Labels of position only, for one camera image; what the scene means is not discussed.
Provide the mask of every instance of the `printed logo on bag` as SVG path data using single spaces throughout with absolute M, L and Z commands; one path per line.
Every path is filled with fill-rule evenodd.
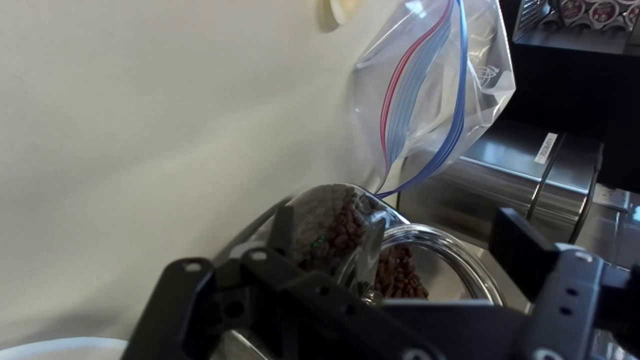
M 491 83 L 491 79 L 495 78 L 499 72 L 500 68 L 495 66 L 476 66 L 476 75 L 478 76 L 480 87 L 489 87 L 488 85 Z

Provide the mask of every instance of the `stainless steel appliance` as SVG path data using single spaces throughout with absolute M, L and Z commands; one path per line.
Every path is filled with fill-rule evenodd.
M 599 141 L 496 122 L 441 174 L 400 195 L 399 210 L 483 246 L 497 208 L 516 209 L 549 240 L 573 243 L 600 168 Z M 423 166 L 409 157 L 403 172 Z

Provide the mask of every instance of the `label sticker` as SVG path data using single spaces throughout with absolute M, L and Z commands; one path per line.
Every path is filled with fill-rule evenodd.
M 536 155 L 536 158 L 533 159 L 534 162 L 537 162 L 539 164 L 544 164 L 547 162 L 547 158 L 549 157 L 549 153 L 551 152 L 551 148 L 553 148 L 557 137 L 558 135 L 554 133 L 547 134 L 547 138 L 542 143 L 542 146 L 538 151 L 538 155 Z

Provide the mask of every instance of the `plastic zipper bag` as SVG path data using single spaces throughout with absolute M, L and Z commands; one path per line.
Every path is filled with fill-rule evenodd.
M 457 159 L 515 91 L 497 0 L 408 0 L 353 71 L 355 117 L 380 179 L 378 197 L 417 184 Z M 379 192 L 394 163 L 424 167 Z

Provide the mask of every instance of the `white wall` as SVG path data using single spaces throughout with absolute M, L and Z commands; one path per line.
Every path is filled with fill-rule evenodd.
M 360 182 L 348 74 L 397 1 L 0 4 L 0 347 L 126 338 L 162 268 Z

